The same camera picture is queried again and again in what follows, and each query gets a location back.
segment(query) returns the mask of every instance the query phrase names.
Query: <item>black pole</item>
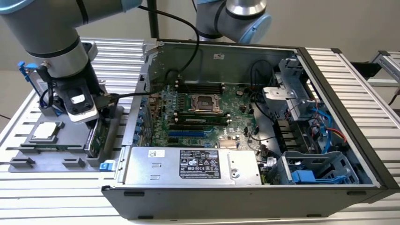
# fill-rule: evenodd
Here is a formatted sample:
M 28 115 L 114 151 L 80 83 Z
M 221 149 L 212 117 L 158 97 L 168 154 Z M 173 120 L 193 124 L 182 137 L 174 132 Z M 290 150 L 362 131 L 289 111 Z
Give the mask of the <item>black pole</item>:
M 157 10 L 157 0 L 148 0 L 148 8 L 152 10 Z M 158 17 L 153 12 L 149 12 L 149 34 L 150 38 L 160 38 Z

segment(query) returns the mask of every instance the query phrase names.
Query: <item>robotic arm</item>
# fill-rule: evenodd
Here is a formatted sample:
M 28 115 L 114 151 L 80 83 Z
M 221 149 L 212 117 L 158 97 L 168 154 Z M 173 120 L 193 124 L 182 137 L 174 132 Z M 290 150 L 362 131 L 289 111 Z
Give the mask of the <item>robotic arm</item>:
M 98 118 L 104 95 L 76 27 L 137 7 L 142 0 L 0 0 L 0 16 L 32 56 L 73 122 Z M 197 0 L 201 40 L 256 43 L 270 24 L 266 0 Z
M 73 122 L 98 117 L 102 94 L 76 27 L 137 7 L 141 0 L 1 0 L 0 15 L 32 56 Z
M 270 25 L 266 0 L 197 0 L 196 28 L 201 41 L 225 36 L 242 44 L 257 43 Z

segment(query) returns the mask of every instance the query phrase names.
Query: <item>motherboard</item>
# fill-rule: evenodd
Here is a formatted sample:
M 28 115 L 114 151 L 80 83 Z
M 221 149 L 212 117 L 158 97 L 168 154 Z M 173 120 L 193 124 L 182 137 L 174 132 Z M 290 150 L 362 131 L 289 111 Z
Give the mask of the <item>motherboard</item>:
M 152 96 L 152 146 L 256 150 L 248 90 L 237 85 L 166 86 Z

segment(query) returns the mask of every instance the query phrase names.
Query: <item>aluminum extrusion table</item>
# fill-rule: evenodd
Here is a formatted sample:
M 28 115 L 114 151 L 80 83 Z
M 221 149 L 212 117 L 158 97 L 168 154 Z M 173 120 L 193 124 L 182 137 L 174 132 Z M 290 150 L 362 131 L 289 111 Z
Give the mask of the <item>aluminum extrusion table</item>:
M 133 92 L 142 64 L 142 41 L 84 40 L 96 41 L 98 55 L 92 65 L 98 79 L 106 82 L 108 92 Z M 341 54 L 330 49 L 309 48 L 308 51 L 400 183 L 398 117 L 393 116 L 393 111 Z M 120 101 L 125 110 L 114 154 L 120 150 L 130 102 L 132 98 Z M 16 148 L 38 116 L 37 97 L 32 92 L 0 134 L 0 162 L 8 162 L 16 156 Z M 100 192 L 104 180 L 110 179 L 112 172 L 8 173 L 8 165 L 0 165 L 0 224 L 400 224 L 400 193 L 373 204 L 356 204 L 328 218 L 128 221 L 118 216 Z

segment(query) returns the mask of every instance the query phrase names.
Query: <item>warning label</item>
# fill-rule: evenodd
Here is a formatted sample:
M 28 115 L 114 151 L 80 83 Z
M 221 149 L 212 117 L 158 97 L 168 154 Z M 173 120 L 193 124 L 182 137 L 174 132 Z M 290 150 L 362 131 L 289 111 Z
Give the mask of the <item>warning label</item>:
M 220 179 L 217 150 L 180 150 L 180 177 L 182 179 Z

